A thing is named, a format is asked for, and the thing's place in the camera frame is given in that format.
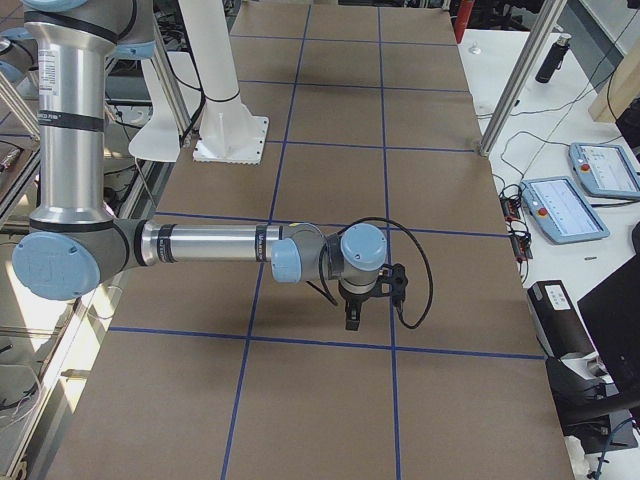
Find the black object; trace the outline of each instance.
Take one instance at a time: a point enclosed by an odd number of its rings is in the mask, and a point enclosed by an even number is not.
[[[548,353],[556,358],[593,353],[591,340],[560,280],[536,282],[527,294],[542,329],[538,338]]]
[[[553,400],[562,420],[563,435],[578,437],[586,453],[602,452],[611,429],[629,418],[626,411],[613,412],[588,422],[569,422],[564,417],[565,412],[575,410],[576,406],[602,402],[609,396],[615,396],[618,393],[615,385],[607,385],[602,380],[585,380],[555,358],[547,359],[546,367]],[[632,426],[626,425],[616,435],[616,442],[610,446],[610,450],[634,448],[637,445]]]
[[[536,80],[540,83],[548,83],[556,70],[560,70],[562,60],[569,51],[569,40],[571,35],[563,33],[558,41],[551,45],[547,57],[542,62],[542,66],[536,74]]]
[[[396,263],[395,265],[385,265],[385,271],[378,276],[375,286],[367,293],[357,294],[351,293],[339,284],[338,290],[340,296],[345,300],[344,311],[346,313],[345,328],[347,330],[357,331],[360,327],[360,312],[362,304],[371,297],[391,297],[391,303],[397,309],[402,309],[405,301],[405,290],[409,280],[405,275],[404,266]]]
[[[628,408],[640,420],[640,256],[636,255],[580,301],[578,308],[619,395],[571,415],[593,418]]]
[[[635,99],[629,108],[622,112],[616,126],[631,148],[640,146],[640,99]]]
[[[636,255],[640,253],[640,223],[636,225],[631,232],[631,242]]]

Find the sticker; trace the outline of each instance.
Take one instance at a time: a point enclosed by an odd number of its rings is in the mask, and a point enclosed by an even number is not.
[[[58,95],[60,90],[58,52],[56,50],[39,50],[38,70],[40,71],[40,95]]]
[[[554,310],[571,310],[569,300],[567,300],[560,285],[546,285],[544,289],[547,291],[547,296]]]

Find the label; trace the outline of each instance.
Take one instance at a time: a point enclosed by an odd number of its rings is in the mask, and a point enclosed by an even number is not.
[[[58,95],[60,90],[58,52],[56,50],[39,50],[38,70],[40,72],[40,95]]]
[[[256,226],[255,238],[256,262],[267,261],[267,226]]]
[[[546,285],[544,289],[547,291],[547,296],[554,310],[571,310],[569,300],[567,300],[560,285]]]

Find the black cylinder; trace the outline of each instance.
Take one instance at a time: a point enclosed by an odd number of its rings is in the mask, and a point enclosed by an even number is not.
[[[562,59],[569,50],[569,40],[571,35],[563,33],[556,43],[551,45],[547,57],[542,62],[542,66],[536,74],[536,80],[540,83],[548,83],[551,80],[553,72],[560,70]]]

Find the white desk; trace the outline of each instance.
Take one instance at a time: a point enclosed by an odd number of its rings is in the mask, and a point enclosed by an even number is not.
[[[527,34],[521,32],[468,30],[465,33],[459,47],[460,55],[469,89],[474,97],[476,113],[480,117],[493,112],[526,37]],[[535,81],[535,73],[556,38],[557,34],[554,34],[548,40],[520,94],[520,103],[512,113],[562,106],[578,97],[588,84],[586,75],[571,51],[565,57],[562,68],[554,74],[549,83],[541,84]],[[478,54],[470,51],[474,43],[481,50]],[[595,123],[591,120],[587,109],[595,97],[596,93],[591,91],[577,102],[549,140],[568,144],[576,141],[597,143],[620,135],[614,124]],[[519,183],[520,174],[500,159],[506,142],[520,130],[546,139],[569,108],[567,106],[556,112],[512,116],[490,154],[493,172],[502,177],[507,184]],[[489,120],[480,118],[479,123],[480,129],[484,131]],[[622,138],[613,143],[624,145],[629,155],[633,156]],[[510,142],[504,158],[524,171],[541,145],[542,142],[539,140],[521,134]],[[547,144],[526,171],[525,178],[556,175],[573,176],[568,148]],[[499,181],[496,182],[496,187],[498,190],[502,189]],[[592,203],[606,202],[607,200],[593,199]],[[561,279],[571,298],[577,301],[633,255],[631,230],[640,221],[640,204],[598,209],[598,214],[611,231],[611,235],[604,240],[569,245],[551,243],[535,222],[528,222],[532,233],[531,250],[534,258],[529,262],[525,288],[540,280]],[[589,457],[592,467],[595,466],[597,455]],[[611,463],[605,464],[601,480],[637,478],[640,472],[640,449],[608,453],[607,459]]]

